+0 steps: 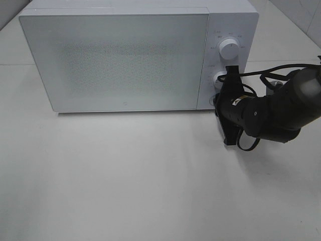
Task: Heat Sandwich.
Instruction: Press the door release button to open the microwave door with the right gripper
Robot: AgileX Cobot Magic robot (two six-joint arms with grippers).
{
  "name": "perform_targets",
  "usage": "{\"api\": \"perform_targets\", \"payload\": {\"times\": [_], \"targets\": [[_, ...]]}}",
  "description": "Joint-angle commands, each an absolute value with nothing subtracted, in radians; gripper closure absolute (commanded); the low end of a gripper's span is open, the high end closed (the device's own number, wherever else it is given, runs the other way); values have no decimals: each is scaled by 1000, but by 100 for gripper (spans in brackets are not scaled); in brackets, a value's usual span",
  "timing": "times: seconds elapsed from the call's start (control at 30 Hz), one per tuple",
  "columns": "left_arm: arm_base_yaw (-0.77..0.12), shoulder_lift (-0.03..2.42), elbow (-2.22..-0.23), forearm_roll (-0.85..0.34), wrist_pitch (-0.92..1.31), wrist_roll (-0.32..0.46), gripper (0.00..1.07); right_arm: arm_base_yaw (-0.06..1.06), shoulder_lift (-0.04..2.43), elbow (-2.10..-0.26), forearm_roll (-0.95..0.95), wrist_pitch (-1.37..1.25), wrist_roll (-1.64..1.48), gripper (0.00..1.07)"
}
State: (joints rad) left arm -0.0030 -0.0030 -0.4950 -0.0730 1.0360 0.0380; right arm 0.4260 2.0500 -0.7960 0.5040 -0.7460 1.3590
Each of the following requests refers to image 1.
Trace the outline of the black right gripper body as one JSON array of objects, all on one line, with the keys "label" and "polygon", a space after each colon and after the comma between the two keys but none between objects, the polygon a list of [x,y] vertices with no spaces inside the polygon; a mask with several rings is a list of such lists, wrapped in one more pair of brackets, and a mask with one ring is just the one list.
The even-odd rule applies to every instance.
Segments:
[{"label": "black right gripper body", "polygon": [[216,114],[222,126],[243,126],[247,92],[243,85],[223,85],[216,96]]}]

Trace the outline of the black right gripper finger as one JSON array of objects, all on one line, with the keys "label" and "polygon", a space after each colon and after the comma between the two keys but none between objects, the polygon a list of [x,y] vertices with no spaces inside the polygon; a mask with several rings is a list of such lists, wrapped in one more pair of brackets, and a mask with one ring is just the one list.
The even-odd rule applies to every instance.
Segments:
[{"label": "black right gripper finger", "polygon": [[226,146],[236,146],[241,128],[224,117],[218,117]]},{"label": "black right gripper finger", "polygon": [[231,86],[241,86],[241,77],[238,65],[226,66],[226,77],[224,83]]}]

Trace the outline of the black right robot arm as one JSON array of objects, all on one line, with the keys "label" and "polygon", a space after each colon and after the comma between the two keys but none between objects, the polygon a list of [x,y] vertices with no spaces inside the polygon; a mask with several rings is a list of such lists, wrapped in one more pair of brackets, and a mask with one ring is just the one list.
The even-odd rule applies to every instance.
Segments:
[{"label": "black right robot arm", "polygon": [[305,125],[320,118],[320,65],[287,64],[240,73],[227,66],[214,106],[224,144],[239,146],[243,133],[260,140],[287,143]]}]

